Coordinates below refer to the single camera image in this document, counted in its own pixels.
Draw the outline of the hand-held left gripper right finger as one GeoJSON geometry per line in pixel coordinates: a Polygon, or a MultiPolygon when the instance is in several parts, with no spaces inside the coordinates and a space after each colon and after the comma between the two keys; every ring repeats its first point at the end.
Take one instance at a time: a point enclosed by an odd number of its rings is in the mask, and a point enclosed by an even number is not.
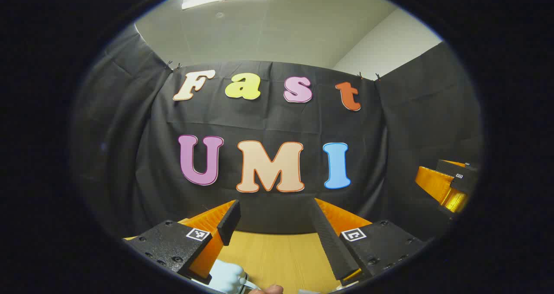
{"type": "Polygon", "coordinates": [[[310,217],[342,286],[392,271],[427,246],[392,221],[371,222],[317,198],[310,200],[310,217]]]}

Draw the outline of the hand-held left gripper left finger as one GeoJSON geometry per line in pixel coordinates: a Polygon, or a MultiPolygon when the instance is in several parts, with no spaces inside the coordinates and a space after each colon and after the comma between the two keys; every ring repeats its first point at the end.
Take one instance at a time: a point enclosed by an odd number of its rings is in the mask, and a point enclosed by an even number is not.
{"type": "Polygon", "coordinates": [[[232,200],[190,219],[164,220],[123,242],[165,270],[209,284],[210,270],[240,219],[240,202],[232,200]]]}

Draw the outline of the light blue suitcase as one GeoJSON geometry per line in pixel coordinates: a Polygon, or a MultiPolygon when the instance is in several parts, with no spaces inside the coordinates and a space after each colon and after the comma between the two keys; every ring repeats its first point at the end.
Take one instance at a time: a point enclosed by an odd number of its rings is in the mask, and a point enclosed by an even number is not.
{"type": "Polygon", "coordinates": [[[259,287],[251,282],[244,269],[229,262],[216,260],[210,270],[209,288],[223,294],[246,294],[259,287]]]}

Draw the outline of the black backdrop cloth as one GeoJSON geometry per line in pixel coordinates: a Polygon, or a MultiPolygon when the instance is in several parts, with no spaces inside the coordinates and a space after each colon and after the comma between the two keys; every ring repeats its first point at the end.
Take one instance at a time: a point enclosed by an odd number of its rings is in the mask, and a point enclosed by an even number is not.
{"type": "Polygon", "coordinates": [[[273,61],[170,69],[132,25],[83,82],[71,167],[119,238],[231,200],[241,231],[311,233],[318,198],[429,239],[448,222],[418,168],[481,164],[481,117],[444,43],[372,81],[273,61]]]}

